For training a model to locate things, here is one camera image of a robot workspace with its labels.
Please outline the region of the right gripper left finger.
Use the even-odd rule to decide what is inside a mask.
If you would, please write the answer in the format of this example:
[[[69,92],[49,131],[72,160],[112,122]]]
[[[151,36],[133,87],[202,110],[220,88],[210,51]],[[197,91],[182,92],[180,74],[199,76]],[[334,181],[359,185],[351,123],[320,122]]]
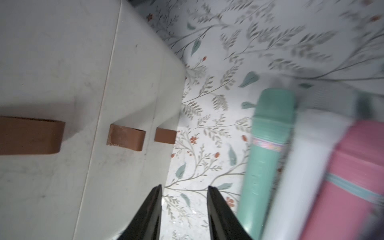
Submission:
[[[162,185],[154,187],[118,240],[159,240]]]

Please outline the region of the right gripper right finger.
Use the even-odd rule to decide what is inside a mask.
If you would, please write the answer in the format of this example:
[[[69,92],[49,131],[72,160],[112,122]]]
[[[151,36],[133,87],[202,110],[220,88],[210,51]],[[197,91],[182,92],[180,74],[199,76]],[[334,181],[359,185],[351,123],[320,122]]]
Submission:
[[[207,207],[211,240],[252,240],[215,187],[209,186]]]

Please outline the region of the green microphone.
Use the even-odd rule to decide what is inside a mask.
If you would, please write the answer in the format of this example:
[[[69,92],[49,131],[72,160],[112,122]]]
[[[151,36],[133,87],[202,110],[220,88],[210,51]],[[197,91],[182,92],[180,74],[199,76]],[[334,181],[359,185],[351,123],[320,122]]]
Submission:
[[[276,176],[295,122],[295,96],[283,89],[264,90],[252,117],[252,136],[237,218],[253,240],[261,237]]]

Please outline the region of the pink microphone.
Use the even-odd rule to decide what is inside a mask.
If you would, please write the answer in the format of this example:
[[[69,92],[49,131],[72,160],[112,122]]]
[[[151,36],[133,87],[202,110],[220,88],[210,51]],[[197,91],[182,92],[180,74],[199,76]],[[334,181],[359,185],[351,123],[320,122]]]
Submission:
[[[302,240],[355,240],[384,195],[384,124],[357,121],[334,149]]]

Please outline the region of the white plastic drawer unit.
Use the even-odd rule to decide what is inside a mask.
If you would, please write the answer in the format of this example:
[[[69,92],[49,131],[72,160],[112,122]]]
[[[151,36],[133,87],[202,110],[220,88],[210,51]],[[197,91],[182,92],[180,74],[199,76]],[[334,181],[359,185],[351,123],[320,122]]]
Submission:
[[[1,239],[108,240],[173,147],[186,69],[128,1],[1,1],[1,116],[65,123],[58,153],[1,156]]]

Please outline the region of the white microphone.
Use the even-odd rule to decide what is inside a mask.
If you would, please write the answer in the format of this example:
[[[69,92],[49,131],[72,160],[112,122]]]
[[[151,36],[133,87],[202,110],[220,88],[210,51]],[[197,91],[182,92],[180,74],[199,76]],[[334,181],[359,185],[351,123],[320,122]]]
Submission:
[[[264,240],[298,240],[329,157],[354,122],[357,93],[315,86],[299,101],[291,150],[263,232]]]

